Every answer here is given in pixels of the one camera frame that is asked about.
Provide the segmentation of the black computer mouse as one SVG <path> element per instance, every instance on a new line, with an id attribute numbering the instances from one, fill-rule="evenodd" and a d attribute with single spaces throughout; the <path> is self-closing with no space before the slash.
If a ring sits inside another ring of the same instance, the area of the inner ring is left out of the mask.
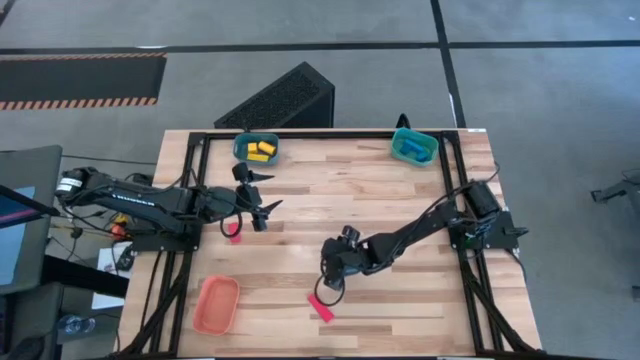
<path id="1" fill-rule="evenodd" d="M 44 352 L 44 345 L 43 337 L 25 338 L 9 352 L 7 360 L 39 360 Z"/>

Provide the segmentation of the long red block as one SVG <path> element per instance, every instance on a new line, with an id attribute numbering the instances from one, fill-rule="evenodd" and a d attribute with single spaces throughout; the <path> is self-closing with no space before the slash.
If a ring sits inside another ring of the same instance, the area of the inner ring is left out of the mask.
<path id="1" fill-rule="evenodd" d="M 322 319 L 325 323 L 330 323 L 334 319 L 334 314 L 330 310 L 330 308 L 326 305 L 323 305 L 314 294 L 309 294 L 307 296 L 307 300 L 309 304 L 314 308 L 319 318 Z"/>

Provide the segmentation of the orange plastic bin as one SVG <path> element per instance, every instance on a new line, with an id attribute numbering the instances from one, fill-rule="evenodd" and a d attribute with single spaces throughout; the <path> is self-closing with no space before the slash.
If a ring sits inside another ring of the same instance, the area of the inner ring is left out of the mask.
<path id="1" fill-rule="evenodd" d="M 193 317 L 193 328 L 202 334 L 220 336 L 231 328 L 240 286 L 231 277 L 207 277 L 201 286 Z"/>

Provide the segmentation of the white paper sheet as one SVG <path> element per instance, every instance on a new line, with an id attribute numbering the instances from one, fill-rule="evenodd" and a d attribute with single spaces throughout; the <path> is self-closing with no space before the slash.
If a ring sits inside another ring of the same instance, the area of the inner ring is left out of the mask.
<path id="1" fill-rule="evenodd" d="M 131 277 L 130 270 L 117 270 L 115 263 L 120 259 L 124 250 L 130 245 L 130 242 L 116 243 L 113 247 L 102 248 L 99 250 L 96 269 L 113 275 L 119 275 L 122 278 L 129 279 Z M 93 310 L 109 309 L 114 307 L 122 307 L 124 305 L 123 297 L 114 297 L 109 295 L 93 293 L 91 308 Z"/>

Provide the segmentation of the black aluminium table frame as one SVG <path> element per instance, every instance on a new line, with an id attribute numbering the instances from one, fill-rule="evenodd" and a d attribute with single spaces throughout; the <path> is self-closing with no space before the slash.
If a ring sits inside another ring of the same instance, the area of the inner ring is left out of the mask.
<path id="1" fill-rule="evenodd" d="M 378 274 L 349 278 L 333 319 L 323 321 L 308 296 L 319 275 L 325 239 L 344 226 L 363 236 L 391 232 L 417 218 L 463 179 L 500 182 L 488 136 L 459 130 L 446 160 L 425 168 L 390 153 L 390 133 L 322 135 L 289 132 L 281 157 L 260 184 L 275 209 L 265 232 L 245 225 L 238 243 L 205 228 L 193 257 L 178 355 L 181 357 L 350 357 L 470 355 L 469 325 L 458 259 L 446 231 L 410 247 Z M 197 332 L 193 318 L 202 283 L 212 275 L 240 287 L 230 330 Z"/>

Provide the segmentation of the black hazard-striped floor mat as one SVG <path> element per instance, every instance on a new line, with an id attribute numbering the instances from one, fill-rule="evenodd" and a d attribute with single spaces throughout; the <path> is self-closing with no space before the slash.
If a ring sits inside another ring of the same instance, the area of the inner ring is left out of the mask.
<path id="1" fill-rule="evenodd" d="M 0 57 L 0 111 L 151 106 L 165 53 Z"/>

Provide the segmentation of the blue plastic bin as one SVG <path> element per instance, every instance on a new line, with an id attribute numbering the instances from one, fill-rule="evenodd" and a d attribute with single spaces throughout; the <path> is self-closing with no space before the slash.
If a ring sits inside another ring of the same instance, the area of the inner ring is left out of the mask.
<path id="1" fill-rule="evenodd" d="M 277 147 L 277 153 L 274 156 L 270 156 L 270 160 L 266 163 L 248 161 L 247 155 L 249 154 L 247 145 L 249 143 L 259 143 L 261 141 L 268 142 Z M 247 164 L 259 165 L 259 166 L 271 166 L 275 165 L 279 160 L 279 138 L 273 133 L 250 133 L 245 132 L 235 137 L 232 147 L 233 155 L 237 160 L 245 162 Z"/>

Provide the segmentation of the clear water bottle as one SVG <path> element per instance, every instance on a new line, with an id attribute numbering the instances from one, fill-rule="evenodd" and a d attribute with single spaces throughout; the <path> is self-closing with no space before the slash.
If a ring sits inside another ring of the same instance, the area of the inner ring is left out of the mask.
<path id="1" fill-rule="evenodd" d="M 57 323 L 58 331 L 65 335 L 83 335 L 91 333 L 96 326 L 96 320 L 91 317 L 81 317 L 75 314 L 62 316 Z"/>

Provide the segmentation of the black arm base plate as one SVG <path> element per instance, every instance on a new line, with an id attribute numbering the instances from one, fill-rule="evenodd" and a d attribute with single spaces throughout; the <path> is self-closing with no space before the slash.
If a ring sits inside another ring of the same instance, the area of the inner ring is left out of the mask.
<path id="1" fill-rule="evenodd" d="M 202 224 L 195 220 L 167 214 L 133 215 L 134 224 L 128 228 L 136 252 L 197 250 Z"/>
<path id="2" fill-rule="evenodd" d="M 469 219 L 449 229 L 452 245 L 465 250 L 507 249 L 519 247 L 518 239 L 529 229 L 516 227 L 511 213 L 501 211 L 482 220 Z"/>

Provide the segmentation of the green plastic bin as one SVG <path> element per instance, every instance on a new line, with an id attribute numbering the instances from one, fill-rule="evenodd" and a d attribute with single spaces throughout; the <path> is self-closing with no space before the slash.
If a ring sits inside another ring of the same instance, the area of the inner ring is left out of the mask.
<path id="1" fill-rule="evenodd" d="M 410 152 L 409 154 L 402 154 L 400 152 L 400 148 L 405 139 L 411 139 L 416 143 L 419 143 L 425 149 L 425 151 L 429 151 L 431 153 L 431 160 L 426 163 L 419 163 L 415 160 L 416 153 Z M 391 155 L 394 158 L 404 161 L 413 166 L 426 167 L 430 165 L 437 157 L 439 145 L 439 141 L 433 136 L 414 131 L 412 129 L 398 128 L 394 132 L 391 140 Z"/>

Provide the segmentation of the black rod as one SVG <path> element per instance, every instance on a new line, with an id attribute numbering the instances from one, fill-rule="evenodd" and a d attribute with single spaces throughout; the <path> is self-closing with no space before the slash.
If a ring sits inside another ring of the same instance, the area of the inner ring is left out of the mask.
<path id="1" fill-rule="evenodd" d="M 7 197 L 14 202 L 20 203 L 30 209 L 33 209 L 40 214 L 46 214 L 50 216 L 58 216 L 60 214 L 60 212 L 56 208 L 37 202 L 32 198 L 27 197 L 22 193 L 8 188 L 4 185 L 0 185 L 0 195 Z"/>

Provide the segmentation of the black mesh computer case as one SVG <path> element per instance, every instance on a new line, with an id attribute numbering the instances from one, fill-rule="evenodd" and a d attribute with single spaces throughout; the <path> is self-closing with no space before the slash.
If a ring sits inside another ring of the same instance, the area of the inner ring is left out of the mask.
<path id="1" fill-rule="evenodd" d="M 302 62 L 214 122 L 216 129 L 333 128 L 335 86 Z"/>

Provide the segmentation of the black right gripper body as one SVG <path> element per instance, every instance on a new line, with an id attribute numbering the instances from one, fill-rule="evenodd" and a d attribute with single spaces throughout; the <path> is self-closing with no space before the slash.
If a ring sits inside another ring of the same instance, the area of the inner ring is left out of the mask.
<path id="1" fill-rule="evenodd" d="M 328 274 L 342 268 L 364 273 L 372 266 L 367 251 L 357 241 L 327 239 L 321 249 L 321 271 Z"/>

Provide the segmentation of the black shelf board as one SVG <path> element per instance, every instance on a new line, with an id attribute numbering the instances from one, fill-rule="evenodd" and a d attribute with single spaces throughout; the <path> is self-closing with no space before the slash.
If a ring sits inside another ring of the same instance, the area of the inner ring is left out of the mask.
<path id="1" fill-rule="evenodd" d="M 124 298 L 129 280 L 78 263 L 45 255 L 41 270 L 41 283 L 59 283 L 107 296 Z"/>

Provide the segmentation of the grey framed monitor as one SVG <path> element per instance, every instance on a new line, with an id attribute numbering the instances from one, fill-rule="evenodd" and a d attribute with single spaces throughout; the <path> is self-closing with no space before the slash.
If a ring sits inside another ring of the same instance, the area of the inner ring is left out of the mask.
<path id="1" fill-rule="evenodd" d="M 0 185 L 51 206 L 61 154 L 58 145 L 0 153 Z M 0 229 L 0 295 L 40 284 L 49 227 L 45 217 Z"/>

